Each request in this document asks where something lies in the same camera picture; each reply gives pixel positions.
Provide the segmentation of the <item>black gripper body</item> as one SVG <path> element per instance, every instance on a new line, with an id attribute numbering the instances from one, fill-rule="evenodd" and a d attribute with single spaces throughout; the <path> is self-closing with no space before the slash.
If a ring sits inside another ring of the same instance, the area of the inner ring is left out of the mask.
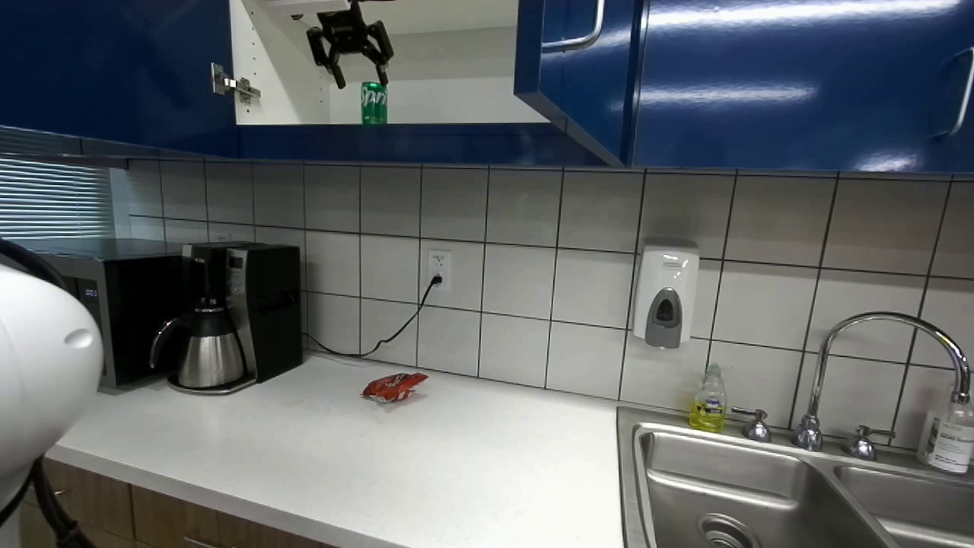
<path id="1" fill-rule="evenodd" d="M 381 22 L 367 22 L 358 0 L 345 8 L 320 14 L 318 28 L 307 32 L 310 54 L 318 65 L 333 65 L 341 54 L 367 54 L 374 65 L 394 57 L 390 33 Z"/>

